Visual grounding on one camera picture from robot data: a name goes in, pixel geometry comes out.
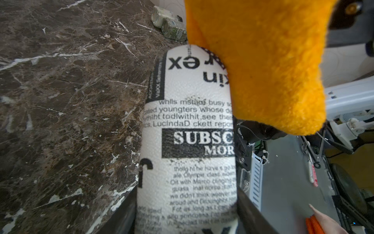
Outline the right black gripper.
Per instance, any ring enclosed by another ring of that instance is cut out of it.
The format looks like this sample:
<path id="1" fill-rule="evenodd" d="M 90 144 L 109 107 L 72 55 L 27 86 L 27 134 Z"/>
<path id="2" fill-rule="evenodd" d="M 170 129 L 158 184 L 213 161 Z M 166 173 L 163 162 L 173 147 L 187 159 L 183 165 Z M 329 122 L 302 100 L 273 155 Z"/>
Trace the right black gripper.
<path id="1" fill-rule="evenodd" d="M 337 1 L 328 27 L 327 46 L 367 44 L 374 40 L 374 2 Z"/>

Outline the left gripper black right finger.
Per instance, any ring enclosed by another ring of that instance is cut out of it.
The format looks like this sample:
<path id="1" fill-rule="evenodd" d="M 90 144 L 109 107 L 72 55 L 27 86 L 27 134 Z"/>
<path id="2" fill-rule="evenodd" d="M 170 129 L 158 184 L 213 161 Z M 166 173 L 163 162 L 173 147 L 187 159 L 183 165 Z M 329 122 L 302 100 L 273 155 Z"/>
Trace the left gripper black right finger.
<path id="1" fill-rule="evenodd" d="M 245 192 L 237 188 L 237 213 L 247 234 L 277 234 Z"/>

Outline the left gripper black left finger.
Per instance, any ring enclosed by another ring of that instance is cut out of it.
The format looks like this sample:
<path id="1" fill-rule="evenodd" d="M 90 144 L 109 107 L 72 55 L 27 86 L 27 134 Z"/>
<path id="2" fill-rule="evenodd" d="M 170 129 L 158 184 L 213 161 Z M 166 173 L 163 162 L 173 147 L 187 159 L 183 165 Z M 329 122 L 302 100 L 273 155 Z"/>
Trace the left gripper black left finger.
<path id="1" fill-rule="evenodd" d="M 136 192 L 137 187 L 124 199 L 112 217 L 97 232 L 98 234 L 134 234 Z"/>

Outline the orange cleaning cloth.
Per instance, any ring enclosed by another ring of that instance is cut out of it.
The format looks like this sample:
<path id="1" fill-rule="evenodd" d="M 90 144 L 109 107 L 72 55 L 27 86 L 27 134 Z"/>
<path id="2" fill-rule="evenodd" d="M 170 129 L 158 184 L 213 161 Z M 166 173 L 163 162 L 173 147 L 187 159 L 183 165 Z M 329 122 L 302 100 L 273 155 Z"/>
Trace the orange cleaning cloth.
<path id="1" fill-rule="evenodd" d="M 228 72 L 233 114 L 292 135 L 326 120 L 319 65 L 335 1 L 185 1 L 190 44 Z"/>

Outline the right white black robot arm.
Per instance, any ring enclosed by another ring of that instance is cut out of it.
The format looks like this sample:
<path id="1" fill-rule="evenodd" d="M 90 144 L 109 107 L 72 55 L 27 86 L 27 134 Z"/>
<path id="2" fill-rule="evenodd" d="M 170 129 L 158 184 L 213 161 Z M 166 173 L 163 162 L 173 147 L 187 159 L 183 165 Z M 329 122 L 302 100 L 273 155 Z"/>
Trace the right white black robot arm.
<path id="1" fill-rule="evenodd" d="M 327 35 L 327 48 L 364 45 L 374 57 L 374 2 L 338 1 L 333 9 Z M 348 84 L 325 88 L 327 119 L 374 108 L 374 76 Z"/>

